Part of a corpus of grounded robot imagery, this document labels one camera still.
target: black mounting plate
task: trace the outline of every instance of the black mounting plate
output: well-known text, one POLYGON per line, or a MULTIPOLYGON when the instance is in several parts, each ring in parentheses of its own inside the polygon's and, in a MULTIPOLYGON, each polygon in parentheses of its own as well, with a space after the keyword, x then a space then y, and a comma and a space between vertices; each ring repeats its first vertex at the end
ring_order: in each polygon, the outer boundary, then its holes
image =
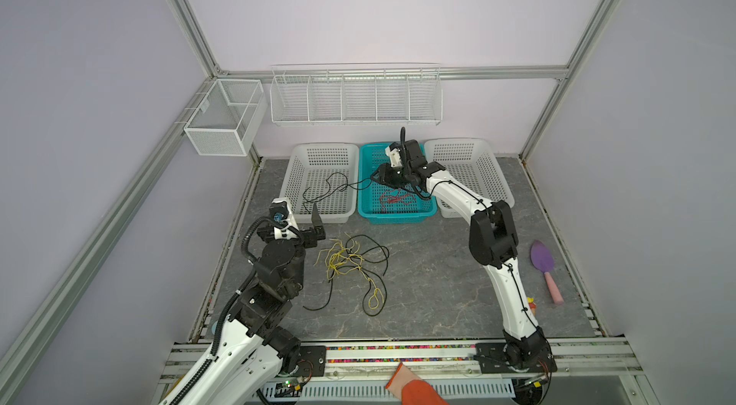
POLYGON ((325 365, 327 364, 327 348, 325 346, 301 345, 299 347, 299 360, 308 360, 312 362, 299 362, 297 366, 299 370, 294 376, 309 376, 309 370, 312 369, 312 378, 315 376, 325 375, 325 365))
MULTIPOLYGON (((481 373, 518 373, 501 360, 506 355, 503 348, 506 346, 504 342, 479 342, 475 344, 475 360, 481 365, 481 373)), ((557 371, 557 363, 554 356, 547 346, 539 353, 540 359, 545 359, 547 368, 551 373, 557 371)), ((542 365, 535 364, 529 367, 525 373, 545 373, 542 365)))

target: teal plastic basket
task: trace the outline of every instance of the teal plastic basket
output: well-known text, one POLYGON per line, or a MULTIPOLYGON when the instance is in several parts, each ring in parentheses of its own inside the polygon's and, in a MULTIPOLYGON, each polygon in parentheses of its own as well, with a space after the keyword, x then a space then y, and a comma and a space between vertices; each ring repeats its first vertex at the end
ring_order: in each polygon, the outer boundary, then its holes
MULTIPOLYGON (((361 147, 360 161, 358 162, 358 179, 369 178, 370 175, 384 162, 389 161, 386 156, 386 147, 391 143, 371 143, 361 147)), ((437 202, 434 198, 421 200, 415 195, 409 195, 400 202, 389 203, 386 195, 404 195, 406 192, 391 189, 378 183, 371 183, 366 189, 358 191, 358 213, 374 225, 391 223, 419 223, 428 216, 437 213, 437 202)))

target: white wire rack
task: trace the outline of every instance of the white wire rack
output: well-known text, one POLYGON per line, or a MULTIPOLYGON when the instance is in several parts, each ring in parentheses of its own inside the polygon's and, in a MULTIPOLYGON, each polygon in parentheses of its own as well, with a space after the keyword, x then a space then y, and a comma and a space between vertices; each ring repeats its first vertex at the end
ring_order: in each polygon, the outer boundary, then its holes
POLYGON ((275 74, 271 119, 278 125, 439 124, 439 68, 275 74))
POLYGON ((260 80, 217 79, 184 131, 200 155, 248 155, 267 107, 260 80))

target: tangled yellow string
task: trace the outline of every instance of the tangled yellow string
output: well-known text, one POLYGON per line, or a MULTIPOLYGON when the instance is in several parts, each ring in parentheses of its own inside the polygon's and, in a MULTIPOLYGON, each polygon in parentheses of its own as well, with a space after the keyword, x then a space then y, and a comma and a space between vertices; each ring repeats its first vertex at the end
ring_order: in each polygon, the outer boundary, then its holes
POLYGON ((336 275, 345 275, 355 270, 360 271, 361 274, 363 274, 363 277, 373 286, 373 295, 368 298, 368 308, 378 309, 381 307, 381 305, 386 302, 386 298, 383 296, 381 289, 378 288, 378 285, 375 284, 375 281, 373 281, 373 279, 363 270, 365 259, 363 258, 363 255, 358 253, 361 249, 361 245, 354 239, 348 241, 353 243, 350 247, 345 247, 340 239, 330 240, 335 243, 332 244, 332 247, 323 248, 319 251, 317 261, 314 262, 314 266, 319 263, 319 259, 322 257, 322 252, 327 252, 327 256, 325 257, 327 282, 332 281, 336 275), (350 269, 345 272, 340 271, 340 268, 344 266, 350 266, 350 269))

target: gray marble tabletop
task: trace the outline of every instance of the gray marble tabletop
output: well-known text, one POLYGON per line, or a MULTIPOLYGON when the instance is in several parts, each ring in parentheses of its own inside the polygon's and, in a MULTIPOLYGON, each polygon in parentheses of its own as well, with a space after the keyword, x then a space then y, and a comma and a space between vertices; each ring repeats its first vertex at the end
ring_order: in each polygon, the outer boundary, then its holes
MULTIPOLYGON (((562 255, 547 226, 544 214, 534 197, 529 181, 518 159, 499 158, 499 164, 515 204, 512 208, 519 235, 519 272, 524 289, 537 304, 537 318, 549 337, 593 336, 573 281, 562 255), (553 253, 556 268, 553 276, 565 298, 555 306, 545 279, 529 259, 531 243, 539 239, 553 253)), ((266 159, 254 196, 248 206, 244 227, 268 211, 278 197, 286 172, 287 160, 266 159)), ((281 325, 301 340, 363 338, 500 338, 503 323, 501 310, 491 281, 467 249, 468 226, 462 218, 446 219, 437 212, 424 222, 405 225, 372 225, 356 212, 341 225, 326 224, 328 239, 345 241, 350 235, 366 234, 390 249, 386 284, 386 306, 377 317, 363 313, 363 296, 369 283, 357 272, 335 278, 330 303, 320 311, 308 311, 327 301, 330 284, 326 268, 317 255, 332 242, 323 241, 318 248, 308 249, 305 266, 305 288, 292 300, 294 307, 281 325)), ((357 239, 362 247, 370 244, 357 239)), ((251 251, 259 256, 263 243, 257 237, 251 251)), ((373 258, 382 255, 370 252, 373 258)), ((366 268, 383 271, 383 263, 366 268)), ((214 314, 219 314, 225 301, 250 271, 246 259, 236 251, 230 258, 216 300, 214 314)))

